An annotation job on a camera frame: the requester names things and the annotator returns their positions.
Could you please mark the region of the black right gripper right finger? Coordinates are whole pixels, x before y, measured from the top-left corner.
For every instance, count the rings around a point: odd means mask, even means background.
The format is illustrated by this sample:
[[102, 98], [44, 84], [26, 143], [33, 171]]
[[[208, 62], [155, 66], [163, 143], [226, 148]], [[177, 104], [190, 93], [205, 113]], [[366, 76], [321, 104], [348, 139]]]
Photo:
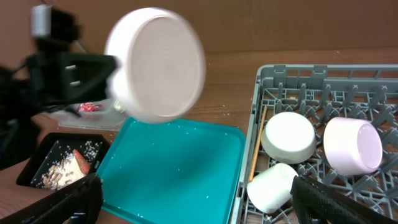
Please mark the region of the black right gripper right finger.
[[290, 194], [300, 224], [397, 224], [307, 176], [294, 177]]

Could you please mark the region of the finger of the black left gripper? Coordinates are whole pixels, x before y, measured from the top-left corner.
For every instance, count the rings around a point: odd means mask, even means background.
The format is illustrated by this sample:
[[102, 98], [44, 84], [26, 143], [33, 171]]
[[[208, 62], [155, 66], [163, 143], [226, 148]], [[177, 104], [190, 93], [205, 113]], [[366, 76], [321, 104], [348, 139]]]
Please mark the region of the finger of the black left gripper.
[[117, 69], [113, 56], [61, 53], [58, 58], [62, 101], [75, 104], [107, 98], [107, 79]]

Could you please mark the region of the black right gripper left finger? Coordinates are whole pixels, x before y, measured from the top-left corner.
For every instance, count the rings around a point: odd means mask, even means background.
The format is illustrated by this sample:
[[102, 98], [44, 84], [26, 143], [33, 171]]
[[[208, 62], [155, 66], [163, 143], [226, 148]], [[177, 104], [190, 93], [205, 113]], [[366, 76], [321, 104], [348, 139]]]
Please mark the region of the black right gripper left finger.
[[48, 195], [1, 219], [1, 224], [21, 223], [96, 223], [103, 205], [100, 177], [88, 174], [84, 178]]

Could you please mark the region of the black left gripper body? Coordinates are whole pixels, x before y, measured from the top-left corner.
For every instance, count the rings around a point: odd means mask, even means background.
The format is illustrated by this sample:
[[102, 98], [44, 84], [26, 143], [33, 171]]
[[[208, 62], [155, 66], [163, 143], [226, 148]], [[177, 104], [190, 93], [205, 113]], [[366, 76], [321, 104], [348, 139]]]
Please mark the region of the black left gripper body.
[[1, 67], [1, 111], [64, 110], [68, 103], [62, 96], [62, 87], [57, 60], [32, 54], [13, 70]]

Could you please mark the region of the red snack wrapper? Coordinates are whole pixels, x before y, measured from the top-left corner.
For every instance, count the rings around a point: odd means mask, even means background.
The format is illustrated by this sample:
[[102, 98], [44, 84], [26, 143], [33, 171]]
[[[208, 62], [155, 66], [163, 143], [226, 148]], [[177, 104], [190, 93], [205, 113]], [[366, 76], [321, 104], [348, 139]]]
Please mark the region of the red snack wrapper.
[[76, 109], [77, 112], [98, 112], [103, 110], [102, 104], [96, 104], [92, 102], [81, 103]]

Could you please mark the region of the white cup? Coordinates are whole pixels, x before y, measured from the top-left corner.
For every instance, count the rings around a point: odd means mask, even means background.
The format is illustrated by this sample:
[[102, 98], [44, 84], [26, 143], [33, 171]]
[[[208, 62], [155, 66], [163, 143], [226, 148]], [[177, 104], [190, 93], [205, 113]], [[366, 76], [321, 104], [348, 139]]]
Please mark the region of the white cup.
[[296, 176], [298, 173], [291, 166], [278, 163], [248, 183], [248, 197], [258, 210], [266, 214], [274, 213], [290, 200], [290, 191]]

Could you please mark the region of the small pink bowl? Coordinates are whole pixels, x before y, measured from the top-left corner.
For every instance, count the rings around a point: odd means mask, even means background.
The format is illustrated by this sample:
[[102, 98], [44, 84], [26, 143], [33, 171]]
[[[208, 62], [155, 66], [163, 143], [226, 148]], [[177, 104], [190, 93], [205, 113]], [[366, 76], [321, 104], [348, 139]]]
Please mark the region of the small pink bowl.
[[331, 168], [339, 175], [376, 171], [382, 162], [382, 142], [376, 128], [363, 119], [335, 117], [323, 135], [323, 148]]

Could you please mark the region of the wooden chopstick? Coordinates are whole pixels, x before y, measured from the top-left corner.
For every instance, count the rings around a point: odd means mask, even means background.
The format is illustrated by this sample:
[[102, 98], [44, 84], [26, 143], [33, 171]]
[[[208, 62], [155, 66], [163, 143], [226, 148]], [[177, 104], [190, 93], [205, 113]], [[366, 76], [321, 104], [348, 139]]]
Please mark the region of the wooden chopstick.
[[253, 154], [253, 159], [252, 159], [252, 166], [251, 166], [251, 171], [250, 171], [249, 180], [248, 180], [249, 182], [252, 182], [252, 180], [254, 178], [256, 162], [257, 162], [257, 157], [258, 157], [258, 153], [259, 153], [259, 148], [261, 146], [261, 136], [262, 136], [262, 131], [264, 129], [264, 122], [265, 122], [266, 114], [267, 114], [267, 106], [264, 107], [264, 110], [263, 110], [262, 116], [261, 116], [259, 132], [257, 134], [256, 145], [254, 148], [254, 154]]

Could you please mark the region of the white bowl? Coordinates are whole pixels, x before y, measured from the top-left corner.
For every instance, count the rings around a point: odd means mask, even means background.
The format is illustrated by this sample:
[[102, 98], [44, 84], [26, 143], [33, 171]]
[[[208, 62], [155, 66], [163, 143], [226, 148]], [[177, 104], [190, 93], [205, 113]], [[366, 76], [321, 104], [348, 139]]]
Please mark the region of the white bowl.
[[301, 114], [281, 112], [265, 125], [261, 145], [272, 159], [286, 164], [299, 164], [315, 153], [315, 130]]

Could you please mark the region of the white plate with food scraps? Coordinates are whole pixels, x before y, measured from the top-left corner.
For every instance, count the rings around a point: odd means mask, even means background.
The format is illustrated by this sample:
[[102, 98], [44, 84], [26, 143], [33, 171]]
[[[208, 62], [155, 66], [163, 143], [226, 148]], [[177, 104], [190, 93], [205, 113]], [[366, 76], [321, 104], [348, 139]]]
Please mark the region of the white plate with food scraps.
[[206, 78], [203, 47], [176, 12], [146, 7], [127, 13], [111, 30], [104, 52], [117, 62], [108, 78], [111, 97], [139, 121], [173, 121], [200, 98]]

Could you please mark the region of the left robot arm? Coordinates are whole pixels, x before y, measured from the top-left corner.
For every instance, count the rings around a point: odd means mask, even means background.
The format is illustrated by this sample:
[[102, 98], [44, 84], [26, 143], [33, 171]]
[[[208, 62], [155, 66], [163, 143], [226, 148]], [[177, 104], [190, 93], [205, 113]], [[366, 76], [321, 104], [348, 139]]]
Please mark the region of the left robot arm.
[[77, 103], [106, 98], [106, 82], [117, 68], [110, 55], [32, 54], [22, 65], [27, 79], [1, 68], [1, 168], [33, 155], [40, 128], [31, 120], [37, 114], [64, 110]]

